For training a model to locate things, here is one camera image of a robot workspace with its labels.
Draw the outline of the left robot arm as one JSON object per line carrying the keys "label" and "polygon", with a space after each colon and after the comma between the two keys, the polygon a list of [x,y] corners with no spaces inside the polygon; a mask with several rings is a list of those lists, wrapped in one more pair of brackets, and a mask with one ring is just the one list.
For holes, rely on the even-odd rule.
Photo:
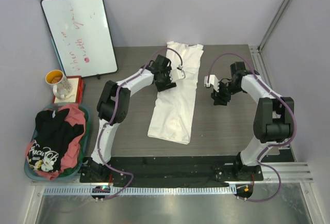
{"label": "left robot arm", "polygon": [[107,81],[97,104],[99,130],[88,161],[89,172],[104,177],[109,170],[111,149],[119,125],[128,114],[130,98],[141,89],[154,84],[158,92],[176,87],[170,59],[158,55],[135,74],[118,82]]}

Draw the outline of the pink t-shirt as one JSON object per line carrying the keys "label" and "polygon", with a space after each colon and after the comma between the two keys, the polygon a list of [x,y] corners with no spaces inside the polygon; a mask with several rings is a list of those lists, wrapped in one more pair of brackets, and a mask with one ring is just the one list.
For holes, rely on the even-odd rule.
{"label": "pink t-shirt", "polygon": [[[83,124],[84,128],[86,128],[86,121],[85,121],[84,113],[78,109],[78,104],[66,104],[63,106],[50,106],[49,108],[47,108],[45,110],[59,111],[59,110],[66,109],[66,108],[68,108],[70,110],[70,112],[69,112],[69,116],[65,120],[68,121],[71,125]],[[80,149],[79,141],[85,134],[85,131],[82,135],[78,136],[77,138],[74,138],[73,141],[69,144],[68,151],[65,153],[64,157],[61,159],[61,168],[59,170],[54,171],[54,172],[43,172],[43,171],[34,171],[34,170],[33,171],[36,172],[39,176],[43,176],[52,181],[53,179],[57,178],[61,173],[63,173],[65,169],[75,167],[77,164],[77,157],[78,157],[78,153],[79,153],[79,149]],[[32,137],[31,142],[27,145],[26,151],[25,151],[27,163],[28,163],[27,152],[28,152],[28,149],[31,147],[31,144],[36,136],[37,136],[37,130],[36,130],[36,121],[35,121],[34,136]]]}

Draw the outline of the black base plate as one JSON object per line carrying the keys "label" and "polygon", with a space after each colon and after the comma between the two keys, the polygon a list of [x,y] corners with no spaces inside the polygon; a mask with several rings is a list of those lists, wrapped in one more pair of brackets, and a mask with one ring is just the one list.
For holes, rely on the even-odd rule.
{"label": "black base plate", "polygon": [[108,165],[93,162],[86,158],[80,169],[81,183],[113,182],[122,185],[129,180],[125,175],[134,175],[133,183],[151,180],[179,180],[188,183],[189,179],[207,179],[224,183],[228,181],[263,181],[259,165],[245,166],[239,156],[163,156],[163,157],[112,157]]}

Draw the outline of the yellow-lined floral mug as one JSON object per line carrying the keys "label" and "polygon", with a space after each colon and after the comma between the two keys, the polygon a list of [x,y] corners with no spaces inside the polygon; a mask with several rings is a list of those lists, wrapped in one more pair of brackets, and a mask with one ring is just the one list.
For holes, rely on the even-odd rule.
{"label": "yellow-lined floral mug", "polygon": [[72,84],[60,70],[50,71],[46,75],[45,81],[51,86],[54,96],[58,99],[67,99],[73,91]]}

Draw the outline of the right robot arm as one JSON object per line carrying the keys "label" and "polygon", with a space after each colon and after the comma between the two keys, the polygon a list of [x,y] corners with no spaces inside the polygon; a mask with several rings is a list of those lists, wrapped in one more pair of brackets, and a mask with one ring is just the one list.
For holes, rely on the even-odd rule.
{"label": "right robot arm", "polygon": [[257,104],[253,121],[254,136],[248,146],[235,157],[232,173],[235,176],[257,174],[261,160],[272,147],[279,147],[295,134],[294,100],[275,93],[255,70],[247,70],[245,63],[230,66],[231,79],[227,83],[209,73],[204,78],[206,88],[212,88],[214,105],[226,106],[232,95],[244,92]]}

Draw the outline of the white dry-erase board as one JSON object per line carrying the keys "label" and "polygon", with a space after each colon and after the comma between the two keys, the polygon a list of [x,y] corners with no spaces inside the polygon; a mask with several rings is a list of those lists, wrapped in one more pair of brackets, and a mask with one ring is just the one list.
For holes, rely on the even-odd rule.
{"label": "white dry-erase board", "polygon": [[42,0],[41,8],[65,75],[118,70],[104,0]]}

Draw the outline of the black floral-print t-shirt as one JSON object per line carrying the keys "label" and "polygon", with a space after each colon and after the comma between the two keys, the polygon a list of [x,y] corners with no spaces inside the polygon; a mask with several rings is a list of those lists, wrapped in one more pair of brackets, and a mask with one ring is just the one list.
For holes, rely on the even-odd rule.
{"label": "black floral-print t-shirt", "polygon": [[68,108],[44,110],[36,116],[37,136],[27,152],[29,166],[34,171],[54,172],[61,168],[61,159],[74,138],[85,131],[83,124],[71,125],[65,119]]}

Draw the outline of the white robot-print t-shirt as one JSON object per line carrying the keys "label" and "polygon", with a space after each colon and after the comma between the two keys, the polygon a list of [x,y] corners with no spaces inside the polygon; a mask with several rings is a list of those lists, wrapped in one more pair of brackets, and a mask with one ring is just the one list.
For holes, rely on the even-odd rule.
{"label": "white robot-print t-shirt", "polygon": [[176,82],[176,87],[159,92],[155,101],[147,136],[166,141],[189,144],[191,139],[196,89],[204,46],[178,42],[167,43],[166,57],[174,67],[180,65],[178,52],[183,59],[186,77]]}

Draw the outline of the right aluminium frame rail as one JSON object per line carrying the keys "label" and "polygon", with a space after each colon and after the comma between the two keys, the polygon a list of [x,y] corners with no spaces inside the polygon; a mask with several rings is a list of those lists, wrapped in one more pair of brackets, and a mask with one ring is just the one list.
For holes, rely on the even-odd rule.
{"label": "right aluminium frame rail", "polygon": [[[272,87],[272,81],[262,52],[256,45],[249,45],[249,49],[255,69],[260,73],[264,82]],[[264,162],[264,164],[276,169],[282,183],[313,183],[313,178],[306,162]],[[277,175],[272,169],[262,167],[262,172],[265,182],[278,182]]]}

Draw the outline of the right corner aluminium post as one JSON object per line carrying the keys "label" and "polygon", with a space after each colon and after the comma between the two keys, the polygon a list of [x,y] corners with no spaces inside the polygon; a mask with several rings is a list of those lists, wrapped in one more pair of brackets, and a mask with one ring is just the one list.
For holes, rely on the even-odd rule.
{"label": "right corner aluminium post", "polygon": [[276,11],[276,14],[274,18],[272,19],[267,31],[265,32],[259,46],[258,50],[262,51],[266,44],[268,43],[269,39],[271,38],[273,32],[275,31],[277,25],[279,24],[280,20],[284,16],[286,10],[288,9],[289,5],[291,4],[292,0],[282,0],[278,10]]}

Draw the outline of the teal laundry basket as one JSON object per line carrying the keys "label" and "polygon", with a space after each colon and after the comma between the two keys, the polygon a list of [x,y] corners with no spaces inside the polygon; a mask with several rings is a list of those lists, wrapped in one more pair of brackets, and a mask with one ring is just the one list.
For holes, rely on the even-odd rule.
{"label": "teal laundry basket", "polygon": [[[86,106],[85,104],[78,104],[78,106],[81,106],[81,107],[86,108],[88,110],[89,115],[90,115],[90,122],[91,122],[91,126],[92,126],[92,114],[91,114],[90,108],[88,106]],[[51,180],[49,180],[49,179],[47,179],[43,176],[39,176],[31,168],[28,168],[28,163],[27,162],[25,162],[25,164],[24,164],[24,172],[33,181],[45,181],[45,182],[50,182],[51,181]],[[74,175],[74,176],[71,176],[69,178],[60,178],[58,176],[57,178],[53,179],[53,181],[55,181],[55,182],[64,182],[65,180],[71,180],[71,179],[74,179],[74,177],[77,176],[77,174]]]}

